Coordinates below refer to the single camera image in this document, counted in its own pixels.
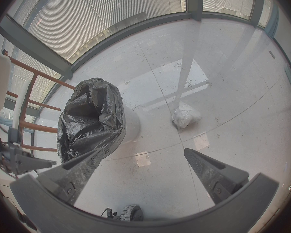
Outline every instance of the black trash bag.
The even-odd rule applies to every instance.
[[[61,162],[91,150],[113,153],[126,134],[121,94],[101,78],[80,82],[58,120],[57,146]]]

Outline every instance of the cable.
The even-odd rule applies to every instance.
[[[5,132],[6,134],[8,133],[1,125],[0,125],[0,129]]]
[[[101,214],[100,217],[102,217],[102,215],[103,215],[103,214],[105,213],[105,211],[108,210],[108,209],[110,209],[110,208],[106,208],[106,209],[104,210],[104,212]]]

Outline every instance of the white fabric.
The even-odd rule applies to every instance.
[[[18,95],[16,103],[15,103],[15,108],[14,108],[14,113],[13,113],[13,123],[12,123],[12,126],[15,129],[18,129],[20,111],[22,109],[30,82],[31,82],[31,80],[27,80],[23,84],[22,88],[20,89],[20,93]]]
[[[0,110],[3,109],[11,72],[11,60],[0,53]]]

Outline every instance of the crumpled plastic bag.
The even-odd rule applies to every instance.
[[[172,123],[176,126],[177,130],[181,132],[189,124],[197,122],[202,119],[198,110],[180,101],[179,107],[172,115]]]
[[[58,120],[57,147],[61,162],[91,150],[113,153],[126,134],[122,97],[101,78],[80,82]]]

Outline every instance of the floor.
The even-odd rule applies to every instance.
[[[192,148],[249,172],[249,179],[262,172],[277,180],[272,215],[291,183],[286,62],[262,30],[220,19],[159,25],[97,54],[68,83],[93,77],[113,83],[138,114],[141,129],[101,162],[75,206],[100,215],[107,207],[120,212],[138,204],[147,219],[210,208],[214,203],[183,155]],[[63,109],[72,92],[61,87],[48,104]],[[172,125],[179,101],[202,115],[181,133]],[[58,117],[58,111],[44,109],[38,124],[57,127]],[[56,148],[56,135],[36,133],[35,145]],[[57,153],[35,156],[60,163]]]

